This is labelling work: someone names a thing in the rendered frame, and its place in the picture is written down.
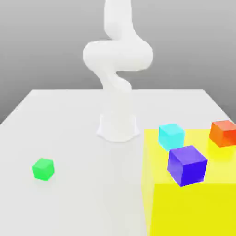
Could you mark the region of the small cyan cube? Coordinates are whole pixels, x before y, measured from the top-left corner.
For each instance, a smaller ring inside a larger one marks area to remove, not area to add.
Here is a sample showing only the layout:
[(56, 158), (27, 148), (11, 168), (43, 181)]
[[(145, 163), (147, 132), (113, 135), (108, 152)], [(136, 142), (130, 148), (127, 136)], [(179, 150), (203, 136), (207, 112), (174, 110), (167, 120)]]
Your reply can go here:
[(177, 124), (166, 124), (159, 126), (158, 143), (165, 151), (184, 146), (185, 130)]

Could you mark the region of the small purple cube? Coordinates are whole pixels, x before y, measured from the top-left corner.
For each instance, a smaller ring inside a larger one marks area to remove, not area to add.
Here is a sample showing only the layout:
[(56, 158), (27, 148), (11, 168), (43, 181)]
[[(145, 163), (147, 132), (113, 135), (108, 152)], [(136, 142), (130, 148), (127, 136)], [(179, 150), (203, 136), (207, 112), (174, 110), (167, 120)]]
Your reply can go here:
[(193, 145), (171, 149), (167, 170), (176, 183), (187, 186), (204, 181), (208, 159)]

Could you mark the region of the small green cube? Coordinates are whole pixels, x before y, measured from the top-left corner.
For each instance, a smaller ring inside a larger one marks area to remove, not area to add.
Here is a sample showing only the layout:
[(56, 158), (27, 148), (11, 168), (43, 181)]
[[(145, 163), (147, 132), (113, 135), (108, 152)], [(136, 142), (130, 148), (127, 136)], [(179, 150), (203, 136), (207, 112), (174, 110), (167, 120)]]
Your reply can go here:
[(55, 173), (54, 161), (51, 159), (40, 158), (32, 166), (32, 171), (35, 179), (48, 181)]

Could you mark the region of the small orange cube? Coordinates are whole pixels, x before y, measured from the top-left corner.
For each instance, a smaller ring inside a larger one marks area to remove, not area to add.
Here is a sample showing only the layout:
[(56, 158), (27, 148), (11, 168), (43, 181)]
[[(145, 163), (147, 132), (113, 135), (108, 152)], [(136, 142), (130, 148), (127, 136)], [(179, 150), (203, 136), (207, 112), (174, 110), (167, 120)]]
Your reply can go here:
[(212, 122), (209, 138), (219, 147), (236, 145), (236, 124), (229, 120)]

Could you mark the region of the large yellow box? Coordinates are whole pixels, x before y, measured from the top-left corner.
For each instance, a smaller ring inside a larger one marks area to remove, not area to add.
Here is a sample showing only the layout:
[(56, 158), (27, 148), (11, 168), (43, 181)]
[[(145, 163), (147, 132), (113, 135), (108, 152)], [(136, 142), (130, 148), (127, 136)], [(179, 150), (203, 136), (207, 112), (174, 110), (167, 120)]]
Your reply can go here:
[(186, 130), (185, 145), (207, 159), (203, 182), (178, 186), (157, 130), (144, 131), (142, 198), (147, 236), (236, 236), (236, 146), (218, 147), (208, 129)]

